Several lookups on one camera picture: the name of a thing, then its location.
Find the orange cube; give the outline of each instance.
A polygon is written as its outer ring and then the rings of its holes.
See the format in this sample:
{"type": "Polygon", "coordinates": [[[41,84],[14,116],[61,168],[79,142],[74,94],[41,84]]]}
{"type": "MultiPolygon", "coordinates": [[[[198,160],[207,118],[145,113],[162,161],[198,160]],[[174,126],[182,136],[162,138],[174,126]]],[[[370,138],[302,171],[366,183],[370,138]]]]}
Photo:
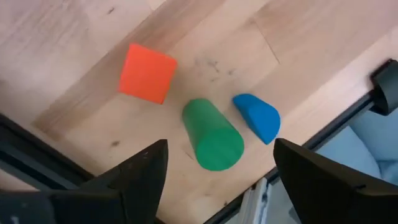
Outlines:
{"type": "Polygon", "coordinates": [[[119,91],[162,104],[177,62],[160,52],[131,44],[123,66],[119,91]]]}

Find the tabletop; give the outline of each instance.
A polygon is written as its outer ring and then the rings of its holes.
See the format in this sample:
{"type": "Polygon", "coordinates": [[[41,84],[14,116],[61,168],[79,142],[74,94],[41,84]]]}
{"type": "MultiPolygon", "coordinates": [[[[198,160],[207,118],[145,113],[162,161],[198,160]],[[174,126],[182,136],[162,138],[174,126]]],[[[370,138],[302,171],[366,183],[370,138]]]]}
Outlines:
{"type": "Polygon", "coordinates": [[[302,144],[372,88],[375,68],[398,58],[396,0],[0,5],[0,111],[96,175],[168,139],[157,214],[166,223],[205,222],[275,166],[273,144],[248,129],[234,95],[274,106],[279,136],[302,144]],[[164,104],[118,93],[130,43],[177,60],[164,104]],[[200,167],[183,127],[183,106],[199,97],[244,139],[242,158],[223,172],[200,167]]]}

